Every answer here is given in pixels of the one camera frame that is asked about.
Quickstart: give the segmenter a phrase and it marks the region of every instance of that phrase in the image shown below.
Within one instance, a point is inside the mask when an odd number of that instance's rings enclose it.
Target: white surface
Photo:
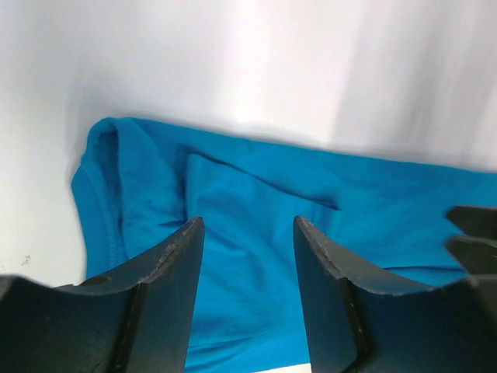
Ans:
[[[496,6],[0,0],[0,272],[82,279],[69,180],[101,117],[495,168]]]

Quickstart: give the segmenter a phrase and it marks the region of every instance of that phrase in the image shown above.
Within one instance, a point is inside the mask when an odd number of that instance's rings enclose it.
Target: crumpled blue cloth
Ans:
[[[295,215],[417,281],[464,276],[443,248],[457,204],[497,205],[497,175],[233,138],[133,118],[91,129],[72,181],[87,276],[202,216],[206,239],[186,371],[309,361],[292,243]]]

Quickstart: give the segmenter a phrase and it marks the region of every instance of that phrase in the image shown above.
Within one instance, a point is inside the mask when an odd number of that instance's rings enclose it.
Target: black object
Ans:
[[[455,207],[447,243],[468,276],[439,288],[339,246],[305,218],[294,249],[314,373],[497,372],[497,212]]]
[[[0,277],[0,372],[184,371],[203,235],[193,219],[79,286]]]

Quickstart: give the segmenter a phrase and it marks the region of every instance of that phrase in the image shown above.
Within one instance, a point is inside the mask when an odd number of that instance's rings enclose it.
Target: blue cloth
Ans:
[[[442,284],[456,204],[497,205],[497,176],[233,138],[150,120],[91,129],[72,188],[97,275],[202,216],[205,249],[187,371],[308,362],[295,215],[383,268]]]

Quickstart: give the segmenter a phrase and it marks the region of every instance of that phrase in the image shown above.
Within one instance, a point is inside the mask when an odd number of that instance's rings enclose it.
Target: folded cloth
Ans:
[[[206,225],[186,371],[309,361],[292,243],[295,215],[371,262],[442,284],[457,204],[497,205],[497,175],[233,138],[133,118],[91,129],[72,181],[95,276]]]

